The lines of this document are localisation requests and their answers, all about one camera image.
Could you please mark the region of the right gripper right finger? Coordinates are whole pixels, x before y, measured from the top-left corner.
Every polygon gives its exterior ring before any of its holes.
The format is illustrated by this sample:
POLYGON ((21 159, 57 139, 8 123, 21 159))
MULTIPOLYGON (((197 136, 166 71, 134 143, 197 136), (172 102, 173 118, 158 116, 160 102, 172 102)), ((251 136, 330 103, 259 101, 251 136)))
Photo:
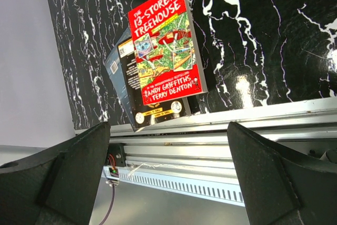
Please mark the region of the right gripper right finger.
POLYGON ((336 149, 315 158, 236 122, 227 139, 250 224, 336 224, 336 149))

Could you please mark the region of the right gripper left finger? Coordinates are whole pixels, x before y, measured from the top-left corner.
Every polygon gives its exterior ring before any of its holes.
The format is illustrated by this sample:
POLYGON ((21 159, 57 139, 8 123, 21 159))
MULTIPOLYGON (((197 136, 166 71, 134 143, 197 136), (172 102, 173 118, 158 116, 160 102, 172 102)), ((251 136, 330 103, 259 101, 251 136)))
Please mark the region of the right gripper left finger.
POLYGON ((102 122, 1 165, 1 224, 88 224, 109 141, 102 122))

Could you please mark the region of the black back-cover book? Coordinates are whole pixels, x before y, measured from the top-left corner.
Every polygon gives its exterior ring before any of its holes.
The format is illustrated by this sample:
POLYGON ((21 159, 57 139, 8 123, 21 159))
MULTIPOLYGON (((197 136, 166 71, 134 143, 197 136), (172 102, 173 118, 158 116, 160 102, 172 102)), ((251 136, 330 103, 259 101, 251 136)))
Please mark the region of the black back-cover book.
POLYGON ((190 116, 192 114, 187 98, 170 100, 150 105, 143 104, 138 77, 135 49, 132 39, 128 37, 117 46, 126 91, 131 107, 131 119, 134 131, 169 120, 190 116))

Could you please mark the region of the dark blue 1984 book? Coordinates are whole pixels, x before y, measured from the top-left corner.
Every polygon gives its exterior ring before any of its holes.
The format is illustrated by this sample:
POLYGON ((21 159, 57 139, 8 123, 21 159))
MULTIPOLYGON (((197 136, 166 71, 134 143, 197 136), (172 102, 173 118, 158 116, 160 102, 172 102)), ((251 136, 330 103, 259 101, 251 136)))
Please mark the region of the dark blue 1984 book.
POLYGON ((131 110, 131 104, 128 98, 128 92, 126 90, 124 75, 120 63, 120 57, 117 50, 117 45, 130 37, 131 31, 130 28, 127 27, 121 37, 116 42, 115 46, 112 48, 109 55, 107 56, 104 65, 113 84, 114 90, 118 96, 120 106, 122 107, 122 112, 126 113, 133 131, 139 132, 143 128, 136 126, 135 119, 131 110))

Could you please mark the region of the red 13-storey treehouse book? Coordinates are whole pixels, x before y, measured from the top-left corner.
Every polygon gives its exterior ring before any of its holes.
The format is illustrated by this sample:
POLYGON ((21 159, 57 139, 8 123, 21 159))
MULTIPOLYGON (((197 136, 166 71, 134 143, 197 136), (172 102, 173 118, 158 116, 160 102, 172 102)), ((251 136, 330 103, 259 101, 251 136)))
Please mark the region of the red 13-storey treehouse book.
POLYGON ((128 21, 145 105, 208 91, 188 0, 148 0, 128 21))

